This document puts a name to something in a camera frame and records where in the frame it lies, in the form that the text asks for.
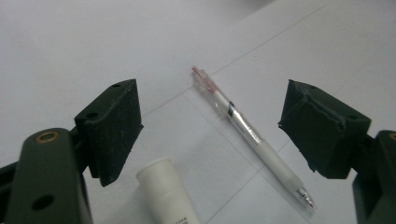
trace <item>pen barrel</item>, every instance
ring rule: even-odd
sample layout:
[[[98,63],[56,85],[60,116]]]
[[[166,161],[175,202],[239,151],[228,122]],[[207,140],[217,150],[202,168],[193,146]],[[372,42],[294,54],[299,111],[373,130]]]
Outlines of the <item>pen barrel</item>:
[[[265,140],[254,147],[254,150],[290,193],[295,195],[297,190],[304,187],[301,179],[282,161]]]
[[[228,114],[231,124],[235,126],[236,130],[242,134],[242,136],[252,148],[258,146],[259,143],[263,141],[262,137],[248,122],[248,120],[245,119],[242,113],[239,113],[233,105],[230,105],[229,107],[230,110],[232,110],[232,112]]]

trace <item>ballpoint pen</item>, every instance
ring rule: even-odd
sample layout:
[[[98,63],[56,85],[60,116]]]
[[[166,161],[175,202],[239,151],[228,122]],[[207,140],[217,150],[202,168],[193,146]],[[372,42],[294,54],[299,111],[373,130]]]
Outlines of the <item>ballpoint pen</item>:
[[[233,102],[228,100],[210,76],[204,70],[199,70],[196,66],[194,66],[192,70],[198,87],[208,93],[209,97],[213,100],[215,108],[218,109],[218,112],[220,112],[221,115],[227,116],[257,155],[259,155],[268,168],[276,175],[282,185],[308,208],[316,209],[317,207],[304,188],[301,179],[282,161],[268,142],[262,138],[245,119],[243,114],[235,108]]]

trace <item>screw hole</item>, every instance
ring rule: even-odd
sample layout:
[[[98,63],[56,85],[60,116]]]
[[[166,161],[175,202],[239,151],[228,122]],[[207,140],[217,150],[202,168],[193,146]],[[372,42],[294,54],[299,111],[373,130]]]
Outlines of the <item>screw hole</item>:
[[[47,133],[42,133],[40,134],[35,141],[37,143],[48,143],[48,142],[52,142],[55,139],[57,139],[59,136],[58,132],[47,132]]]
[[[98,116],[97,113],[90,113],[90,114],[87,115],[87,118],[93,119],[93,118],[95,118],[96,116]]]
[[[53,195],[50,194],[41,196],[33,202],[32,209],[35,211],[43,210],[50,206],[53,203],[54,199],[55,198],[53,197]]]

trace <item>transparent pen section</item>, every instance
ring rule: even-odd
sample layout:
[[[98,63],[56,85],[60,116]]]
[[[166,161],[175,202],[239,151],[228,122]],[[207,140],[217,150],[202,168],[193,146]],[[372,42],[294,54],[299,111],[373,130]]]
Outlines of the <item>transparent pen section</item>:
[[[216,112],[219,114],[221,119],[224,119],[227,116],[227,110],[223,108],[222,105],[220,105],[215,97],[213,96],[212,93],[210,93],[208,87],[206,84],[200,79],[199,75],[192,73],[194,77],[194,87],[198,92],[200,92],[204,98],[209,102],[209,104],[216,110]]]

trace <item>white surface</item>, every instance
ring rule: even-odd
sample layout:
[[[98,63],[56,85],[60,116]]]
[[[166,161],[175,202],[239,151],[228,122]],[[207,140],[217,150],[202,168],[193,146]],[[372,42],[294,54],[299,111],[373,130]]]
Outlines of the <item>white surface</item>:
[[[211,75],[304,181],[311,217],[192,88]],[[71,129],[106,87],[136,78],[145,129],[117,182],[85,174],[95,223],[153,223],[134,175],[172,158],[204,223],[356,223],[351,181],[310,172],[277,128],[288,79],[396,130],[393,0],[0,2],[0,166],[30,134]]]

